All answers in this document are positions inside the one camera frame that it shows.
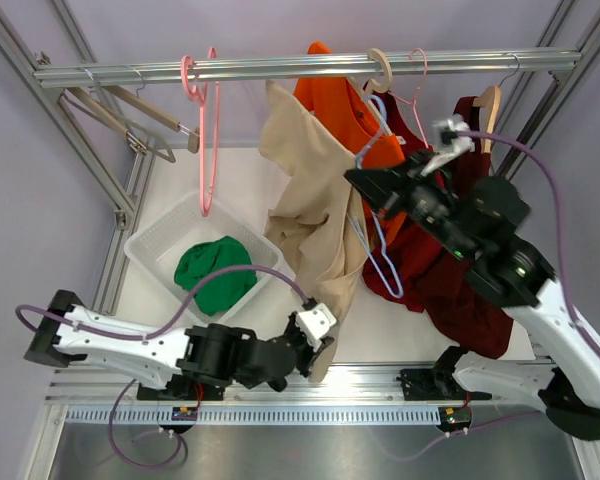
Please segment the light blue wire hanger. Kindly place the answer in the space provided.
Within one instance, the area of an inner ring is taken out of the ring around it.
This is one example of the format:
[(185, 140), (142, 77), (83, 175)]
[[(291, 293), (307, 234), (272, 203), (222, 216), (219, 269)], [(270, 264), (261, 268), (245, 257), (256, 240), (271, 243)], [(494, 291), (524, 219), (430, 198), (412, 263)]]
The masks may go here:
[[(378, 120), (379, 127), (387, 127), (387, 110), (384, 102), (375, 94), (370, 94), (364, 97), (364, 100), (367, 101), (367, 107), (369, 109), (375, 108), (380, 114), (380, 119)], [(367, 144), (356, 154), (355, 156), (355, 167), (357, 169), (361, 169), (363, 165), (363, 160), (367, 153), (370, 151), (371, 147), (380, 139), (381, 131), (377, 130), (376, 133), (372, 136), (372, 138), (367, 142)], [(380, 240), (380, 254), (382, 259), (385, 261), (386, 265), (389, 267), (390, 273), (393, 278), (393, 282), (390, 282), (385, 274), (383, 273), (382, 268), (380, 267), (378, 261), (374, 257), (368, 243), (366, 242), (366, 238), (363, 235), (362, 227), (358, 221), (358, 219), (350, 214), (347, 215), (347, 220), (349, 224), (353, 228), (358, 240), (360, 241), (365, 253), (367, 254), (368, 259), (371, 261), (372, 266), (374, 267), (376, 273), (379, 275), (384, 287), (387, 292), (395, 299), (401, 299), (404, 296), (404, 289), (401, 284), (398, 272), (394, 263), (390, 260), (387, 254), (387, 243), (385, 239), (385, 235), (381, 228), (379, 219), (375, 213), (372, 214), (373, 223), (375, 226), (375, 231)]]

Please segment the beige t shirt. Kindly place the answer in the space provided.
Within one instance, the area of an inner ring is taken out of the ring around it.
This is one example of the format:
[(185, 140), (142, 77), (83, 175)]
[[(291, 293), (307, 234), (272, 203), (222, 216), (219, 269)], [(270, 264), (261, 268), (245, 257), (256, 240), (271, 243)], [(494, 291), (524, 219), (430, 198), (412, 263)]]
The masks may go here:
[(354, 156), (283, 86), (267, 81), (266, 99), (259, 153), (289, 181), (264, 234), (283, 253), (296, 284), (334, 315), (329, 335), (337, 339), (367, 260), (362, 200), (344, 177)]

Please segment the orange t shirt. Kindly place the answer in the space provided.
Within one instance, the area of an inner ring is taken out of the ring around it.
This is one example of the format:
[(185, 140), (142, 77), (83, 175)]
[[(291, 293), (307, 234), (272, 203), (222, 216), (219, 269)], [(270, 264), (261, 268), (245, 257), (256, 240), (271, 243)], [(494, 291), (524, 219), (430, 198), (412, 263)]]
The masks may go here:
[[(296, 99), (350, 152), (358, 153), (377, 133), (379, 124), (344, 77), (300, 78)], [(380, 138), (364, 156), (364, 168), (391, 167), (405, 157), (395, 135)]]

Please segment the beige round hook hanger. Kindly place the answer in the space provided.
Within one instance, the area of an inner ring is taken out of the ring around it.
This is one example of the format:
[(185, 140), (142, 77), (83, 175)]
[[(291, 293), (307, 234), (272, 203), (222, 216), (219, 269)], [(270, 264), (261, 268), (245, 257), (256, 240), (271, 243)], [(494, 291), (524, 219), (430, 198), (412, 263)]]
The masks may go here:
[(367, 52), (369, 60), (375, 62), (380, 68), (380, 76), (370, 78), (366, 84), (357, 82), (353, 77), (348, 76), (347, 81), (353, 87), (355, 92), (358, 94), (360, 100), (375, 118), (381, 132), (386, 136), (391, 136), (392, 131), (390, 130), (387, 121), (385, 119), (386, 114), (382, 113), (374, 104), (371, 97), (375, 93), (386, 93), (390, 90), (393, 82), (393, 72), (390, 66), (390, 62), (384, 52), (377, 48), (371, 48)]

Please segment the pink plastic hanger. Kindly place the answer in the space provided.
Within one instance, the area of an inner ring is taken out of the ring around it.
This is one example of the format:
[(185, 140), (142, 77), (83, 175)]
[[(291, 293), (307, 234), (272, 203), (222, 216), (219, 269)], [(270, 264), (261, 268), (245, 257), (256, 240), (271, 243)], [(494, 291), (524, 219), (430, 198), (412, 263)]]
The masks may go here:
[[(190, 55), (184, 55), (180, 60), (180, 77), (182, 88), (189, 101), (199, 108), (199, 206), (203, 217), (211, 211), (217, 176), (219, 156), (219, 127), (220, 127), (220, 94), (221, 83), (205, 81), (198, 84), (189, 80), (189, 74), (195, 66), (195, 61)], [(212, 100), (213, 121), (210, 121), (209, 98), (210, 85), (214, 86)]]

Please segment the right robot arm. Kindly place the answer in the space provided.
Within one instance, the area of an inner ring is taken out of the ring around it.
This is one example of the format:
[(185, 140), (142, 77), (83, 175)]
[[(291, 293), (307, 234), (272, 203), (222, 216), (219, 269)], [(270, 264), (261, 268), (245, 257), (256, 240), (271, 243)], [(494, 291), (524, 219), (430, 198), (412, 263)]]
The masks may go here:
[(428, 176), (435, 156), (421, 151), (389, 168), (346, 171), (345, 179), (381, 216), (404, 212), (467, 265), (472, 290), (521, 324), (548, 364), (489, 359), (448, 348), (425, 384), (444, 397), (486, 393), (544, 413), (563, 432), (600, 440), (600, 339), (568, 305), (554, 268), (516, 230), (530, 212), (503, 177), (483, 176), (457, 197)]

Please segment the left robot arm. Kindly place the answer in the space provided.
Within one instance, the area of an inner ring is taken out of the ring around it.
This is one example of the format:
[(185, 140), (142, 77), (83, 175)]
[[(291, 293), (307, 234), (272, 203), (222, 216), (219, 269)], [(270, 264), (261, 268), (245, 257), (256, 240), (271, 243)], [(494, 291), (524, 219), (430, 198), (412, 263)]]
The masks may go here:
[(188, 396), (194, 382), (219, 389), (266, 384), (281, 392), (293, 372), (310, 375), (316, 358), (333, 343), (337, 323), (325, 304), (310, 299), (289, 316), (284, 332), (269, 340), (218, 323), (153, 336), (146, 325), (87, 309), (67, 290), (57, 291), (40, 313), (25, 360), (53, 368), (99, 367), (170, 399)]

